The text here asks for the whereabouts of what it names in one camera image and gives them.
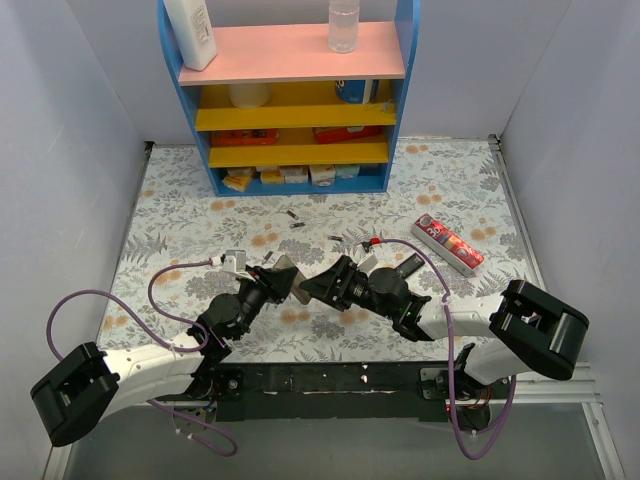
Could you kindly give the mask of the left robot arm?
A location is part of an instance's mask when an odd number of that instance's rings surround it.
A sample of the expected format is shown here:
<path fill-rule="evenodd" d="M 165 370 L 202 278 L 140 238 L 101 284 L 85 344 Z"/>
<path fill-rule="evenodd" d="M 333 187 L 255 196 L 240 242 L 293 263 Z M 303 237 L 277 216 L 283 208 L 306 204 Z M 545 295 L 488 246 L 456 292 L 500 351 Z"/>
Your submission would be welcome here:
<path fill-rule="evenodd" d="M 108 415 L 167 395 L 205 398 L 209 372 L 231 353 L 231 344 L 251 330 L 267 303 L 284 302 L 303 276 L 297 267 L 248 267 L 238 274 L 239 290 L 220 294 L 171 340 L 154 337 L 136 348 L 101 350 L 93 342 L 59 355 L 30 396 L 51 444 L 69 445 Z"/>

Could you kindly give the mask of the white air conditioner remote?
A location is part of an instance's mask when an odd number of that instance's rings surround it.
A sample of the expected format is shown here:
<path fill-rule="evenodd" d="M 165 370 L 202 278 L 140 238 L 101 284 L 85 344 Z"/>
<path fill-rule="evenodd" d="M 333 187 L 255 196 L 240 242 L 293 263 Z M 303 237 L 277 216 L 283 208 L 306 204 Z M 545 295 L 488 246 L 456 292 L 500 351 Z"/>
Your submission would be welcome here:
<path fill-rule="evenodd" d="M 295 267 L 295 263 L 291 260 L 291 258 L 287 255 L 281 255 L 279 259 L 276 261 L 276 263 L 274 264 L 273 269 L 275 271 L 279 271 L 279 270 L 285 270 L 293 267 Z M 298 268 L 296 277 L 291 287 L 291 294 L 302 305 L 308 305 L 311 301 L 311 296 L 309 295 L 309 293 L 300 288 L 300 284 L 305 280 L 306 280 L 306 277 L 304 276 L 300 268 Z"/>

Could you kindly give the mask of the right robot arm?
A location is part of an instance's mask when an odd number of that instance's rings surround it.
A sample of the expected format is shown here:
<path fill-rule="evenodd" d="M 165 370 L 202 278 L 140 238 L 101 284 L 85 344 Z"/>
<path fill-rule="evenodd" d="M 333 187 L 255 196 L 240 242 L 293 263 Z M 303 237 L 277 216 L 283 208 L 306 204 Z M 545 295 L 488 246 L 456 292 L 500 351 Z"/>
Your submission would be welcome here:
<path fill-rule="evenodd" d="M 413 342 L 485 338 L 484 344 L 468 348 L 454 361 L 453 387 L 469 398 L 503 377 L 528 371 L 553 380 L 571 379 L 589 328 L 584 314 L 524 280 L 510 281 L 489 301 L 470 302 L 454 311 L 444 301 L 411 292 L 396 269 L 365 273 L 342 256 L 300 287 L 336 310 L 357 305 L 384 317 Z"/>

